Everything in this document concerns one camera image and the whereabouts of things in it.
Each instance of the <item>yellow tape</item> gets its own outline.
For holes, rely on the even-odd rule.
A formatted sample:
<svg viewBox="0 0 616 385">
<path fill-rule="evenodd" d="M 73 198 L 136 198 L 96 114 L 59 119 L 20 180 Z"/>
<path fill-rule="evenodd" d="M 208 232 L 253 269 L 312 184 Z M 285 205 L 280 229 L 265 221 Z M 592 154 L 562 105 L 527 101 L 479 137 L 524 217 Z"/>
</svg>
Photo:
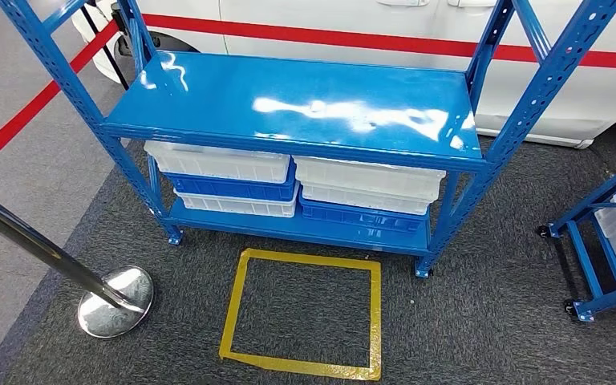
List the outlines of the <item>yellow tape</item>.
<svg viewBox="0 0 616 385">
<path fill-rule="evenodd" d="M 233 335 L 235 333 L 235 326 L 237 325 L 237 314 L 240 309 L 242 290 L 244 289 L 246 270 L 250 258 L 370 270 L 370 366 L 348 367 L 329 363 L 311 363 L 308 361 L 279 359 L 261 355 L 245 355 L 232 352 Z M 240 263 L 237 265 L 233 293 L 230 296 L 228 315 L 225 318 L 225 326 L 223 328 L 223 336 L 221 338 L 221 346 L 218 349 L 218 355 L 220 355 L 222 359 L 234 359 L 272 371 L 288 371 L 306 375 L 325 375 L 340 379 L 379 379 L 381 377 L 381 265 L 373 261 L 246 249 L 242 252 Z"/>
</svg>

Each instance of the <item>stanchion post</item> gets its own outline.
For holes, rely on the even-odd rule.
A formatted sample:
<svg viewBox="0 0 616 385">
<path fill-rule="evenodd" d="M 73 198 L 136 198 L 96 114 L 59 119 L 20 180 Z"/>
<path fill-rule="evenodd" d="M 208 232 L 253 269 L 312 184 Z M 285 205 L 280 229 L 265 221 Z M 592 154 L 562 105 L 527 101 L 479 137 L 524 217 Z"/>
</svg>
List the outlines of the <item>stanchion post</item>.
<svg viewBox="0 0 616 385">
<path fill-rule="evenodd" d="M 79 324 L 88 334 L 126 333 L 149 311 L 154 285 L 143 269 L 120 267 L 101 278 L 1 205 L 0 234 L 88 291 L 78 308 Z"/>
</svg>

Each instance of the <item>carpet floor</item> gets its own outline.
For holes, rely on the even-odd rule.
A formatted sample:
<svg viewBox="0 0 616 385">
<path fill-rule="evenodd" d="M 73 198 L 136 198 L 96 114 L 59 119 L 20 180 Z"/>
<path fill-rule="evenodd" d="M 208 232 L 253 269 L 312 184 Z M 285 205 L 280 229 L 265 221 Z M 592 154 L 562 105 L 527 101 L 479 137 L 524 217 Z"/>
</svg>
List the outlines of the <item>carpet floor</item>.
<svg viewBox="0 0 616 385">
<path fill-rule="evenodd" d="M 411 257 L 388 253 L 198 229 L 171 246 L 115 170 L 75 255 L 99 272 L 125 264 L 150 272 L 150 315 L 120 338 L 88 337 L 75 321 L 82 290 L 49 274 L 32 298 L 38 311 L 12 330 L 21 343 L 0 349 L 0 382 L 360 383 L 219 359 L 237 261 L 251 247 L 381 262 L 380 383 L 616 383 L 616 309 L 571 322 L 562 302 L 589 296 L 576 256 L 565 240 L 556 247 L 535 233 L 616 170 L 616 135 L 593 147 L 519 148 L 428 280 L 414 278 Z M 144 158 L 141 143 L 129 150 Z M 369 296 L 367 271 L 251 261 L 233 351 L 366 366 Z"/>
</svg>

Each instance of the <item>tape outline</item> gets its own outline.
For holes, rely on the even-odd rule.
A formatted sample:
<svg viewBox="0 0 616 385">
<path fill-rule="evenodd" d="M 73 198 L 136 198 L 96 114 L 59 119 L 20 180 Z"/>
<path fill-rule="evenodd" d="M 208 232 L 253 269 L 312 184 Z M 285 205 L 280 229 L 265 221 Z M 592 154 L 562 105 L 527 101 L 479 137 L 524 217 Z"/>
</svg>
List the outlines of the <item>tape outline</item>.
<svg viewBox="0 0 616 385">
<path fill-rule="evenodd" d="M 293 262 L 307 265 L 323 265 L 370 271 L 370 365 L 369 367 L 349 367 L 329 363 L 313 363 L 293 359 L 280 359 L 262 355 L 248 355 L 232 351 L 233 336 L 237 325 L 242 291 L 246 279 L 249 259 Z M 321 375 L 339 379 L 378 380 L 381 378 L 381 265 L 374 261 L 361 261 L 336 257 L 319 257 L 306 254 L 279 253 L 275 251 L 246 249 L 241 253 L 233 292 L 230 296 L 228 314 L 218 349 L 221 359 L 234 359 L 271 371 L 288 371 L 305 375 Z"/>
</svg>

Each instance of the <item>blue shelving cart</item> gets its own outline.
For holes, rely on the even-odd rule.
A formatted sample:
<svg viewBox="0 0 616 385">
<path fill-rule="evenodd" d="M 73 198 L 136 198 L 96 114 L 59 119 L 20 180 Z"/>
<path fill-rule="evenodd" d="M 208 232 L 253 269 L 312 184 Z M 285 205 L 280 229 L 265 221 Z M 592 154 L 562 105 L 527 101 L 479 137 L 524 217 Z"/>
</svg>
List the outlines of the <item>blue shelving cart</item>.
<svg viewBox="0 0 616 385">
<path fill-rule="evenodd" d="M 607 293 L 603 292 L 579 230 L 580 223 L 584 221 L 592 223 L 616 282 L 616 250 L 611 245 L 611 240 L 604 234 L 599 219 L 594 215 L 598 210 L 611 208 L 616 208 L 616 174 L 606 183 L 602 184 L 601 187 L 594 190 L 587 198 L 579 202 L 577 206 L 563 215 L 563 217 L 540 227 L 540 235 L 543 237 L 558 238 L 563 233 L 569 234 L 584 271 L 592 299 L 589 301 L 581 301 L 576 298 L 571 299 L 565 303 L 565 309 L 583 322 L 592 322 L 594 315 L 599 311 L 616 307 L 616 290 Z"/>
<path fill-rule="evenodd" d="M 43 21 L 26 0 L 0 0 L 171 243 L 180 243 L 179 226 L 191 226 L 404 253 L 415 256 L 415 274 L 422 278 L 616 12 L 616 0 L 582 1 L 551 45 L 527 0 L 500 0 L 468 69 L 445 71 L 158 51 L 136 1 L 118 3 L 138 76 L 103 116 L 51 37 L 84 0 L 68 0 Z M 483 153 L 474 111 L 514 11 L 539 68 Z M 325 106 L 354 100 L 364 111 L 360 115 L 320 113 Z M 372 112 L 389 118 L 372 119 Z M 405 114 L 409 119 L 399 118 Z M 149 160 L 147 181 L 122 147 L 123 137 L 434 168 L 448 171 L 448 178 L 435 228 L 426 220 L 414 233 L 315 221 L 305 218 L 300 207 L 293 218 L 188 210 L 180 199 L 167 209 L 154 160 Z M 469 175 L 469 182 L 457 193 L 461 173 Z"/>
</svg>

